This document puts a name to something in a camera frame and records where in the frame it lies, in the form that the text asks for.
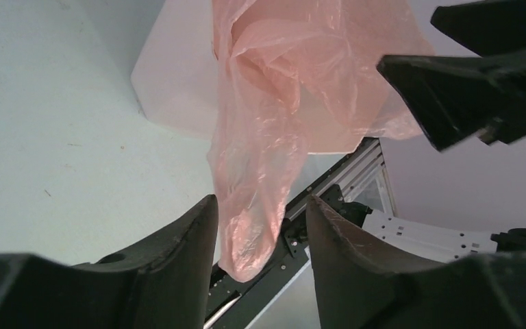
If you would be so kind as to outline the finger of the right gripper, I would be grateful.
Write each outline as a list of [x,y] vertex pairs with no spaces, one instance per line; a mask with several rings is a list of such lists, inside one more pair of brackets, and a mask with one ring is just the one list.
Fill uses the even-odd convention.
[[479,56],[526,49],[526,0],[440,6],[430,23]]
[[437,151],[470,136],[487,145],[526,137],[526,50],[484,58],[385,55],[377,71]]

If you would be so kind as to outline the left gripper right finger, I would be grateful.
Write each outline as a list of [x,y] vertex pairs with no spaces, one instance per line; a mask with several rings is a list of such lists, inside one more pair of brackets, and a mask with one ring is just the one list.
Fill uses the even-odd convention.
[[366,232],[318,197],[306,206],[323,328],[526,328],[526,252],[439,263]]

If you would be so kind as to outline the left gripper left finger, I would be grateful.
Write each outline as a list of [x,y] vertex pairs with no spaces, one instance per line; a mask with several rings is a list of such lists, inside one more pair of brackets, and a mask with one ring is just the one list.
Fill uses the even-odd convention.
[[96,263],[0,254],[0,328],[202,328],[217,227],[207,195]]

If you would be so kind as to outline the pink plastic trash bag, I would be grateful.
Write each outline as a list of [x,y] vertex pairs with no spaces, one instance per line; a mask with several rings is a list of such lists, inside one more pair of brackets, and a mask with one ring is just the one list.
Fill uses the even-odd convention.
[[407,1],[214,1],[212,9],[218,264],[247,282],[274,252],[309,154],[421,134],[376,66],[386,54],[434,51]]

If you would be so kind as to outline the white paper trash bin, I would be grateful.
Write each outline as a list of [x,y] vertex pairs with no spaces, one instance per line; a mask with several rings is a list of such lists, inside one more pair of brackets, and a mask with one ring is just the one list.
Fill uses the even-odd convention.
[[211,139],[218,112],[211,1],[165,1],[130,80],[150,122]]

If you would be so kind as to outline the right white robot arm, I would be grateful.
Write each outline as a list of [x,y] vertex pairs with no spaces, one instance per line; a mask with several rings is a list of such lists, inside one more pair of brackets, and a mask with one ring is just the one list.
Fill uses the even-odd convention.
[[360,225],[440,262],[526,250],[526,1],[437,4],[430,23],[470,54],[378,56],[423,135],[380,142],[400,215]]

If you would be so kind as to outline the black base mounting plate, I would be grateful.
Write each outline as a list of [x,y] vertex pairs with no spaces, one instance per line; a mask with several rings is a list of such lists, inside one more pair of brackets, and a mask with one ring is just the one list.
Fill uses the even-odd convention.
[[[375,181],[352,202],[344,200],[337,184],[317,197],[359,226],[373,210],[382,210]],[[308,232],[303,210],[292,221],[285,217],[277,247],[262,272],[254,279],[237,282],[218,265],[213,266],[205,328],[247,328],[309,265]]]

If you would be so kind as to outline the aluminium frame rail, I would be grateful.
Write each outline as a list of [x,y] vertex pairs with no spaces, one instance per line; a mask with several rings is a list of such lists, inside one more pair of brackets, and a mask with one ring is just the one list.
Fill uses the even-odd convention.
[[382,211],[395,216],[396,207],[379,139],[365,138],[350,154],[312,154],[293,184],[285,217],[294,220],[305,210],[308,195],[321,196],[334,184],[340,187],[344,200],[352,202],[373,181],[378,186]]

